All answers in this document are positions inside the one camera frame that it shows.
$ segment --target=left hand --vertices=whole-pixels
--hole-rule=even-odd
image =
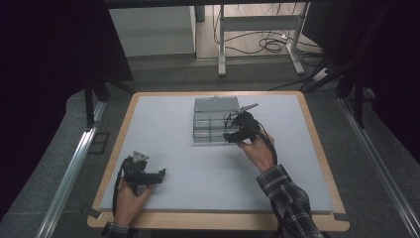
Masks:
[[[152,190],[152,186],[149,185],[140,196],[135,196],[130,185],[121,179],[114,223],[129,226],[142,211],[143,206],[152,194]]]

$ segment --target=white cabinet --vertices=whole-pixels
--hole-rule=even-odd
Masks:
[[[109,11],[126,57],[195,53],[194,7]]]

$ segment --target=right hand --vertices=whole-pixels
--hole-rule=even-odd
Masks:
[[[274,143],[274,139],[269,133],[269,140],[271,143]],[[274,162],[272,160],[272,153],[268,146],[265,144],[265,141],[257,136],[257,138],[251,143],[247,144],[245,142],[238,142],[237,145],[244,150],[247,157],[257,166],[261,173],[274,167]]]

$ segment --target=hand-mounted device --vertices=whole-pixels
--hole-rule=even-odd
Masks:
[[[242,107],[238,112],[229,114],[229,117],[225,121],[225,127],[228,125],[228,122],[231,122],[232,126],[239,130],[234,133],[223,134],[227,142],[237,143],[247,139],[253,142],[256,139],[257,132],[261,130],[260,122],[254,119],[253,115],[247,111],[256,106],[258,104]]]
[[[121,164],[121,168],[118,171],[117,180],[115,181],[114,186],[114,197],[112,204],[112,211],[114,215],[121,178],[130,184],[130,187],[135,196],[141,195],[146,186],[161,183],[163,181],[163,177],[166,174],[166,169],[163,169],[155,174],[148,174],[145,172],[146,165],[148,164],[146,160],[148,158],[148,156],[134,151],[133,157],[127,157]]]

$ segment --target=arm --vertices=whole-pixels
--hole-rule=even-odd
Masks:
[[[282,165],[273,164],[271,151],[263,139],[257,137],[251,144],[239,142],[238,146],[262,173],[257,182],[285,223],[302,237],[323,237],[312,221],[308,195]]]
[[[135,196],[129,184],[121,179],[114,221],[107,222],[102,236],[108,238],[127,237],[130,223],[140,214],[151,193],[152,187],[147,186],[142,195]]]

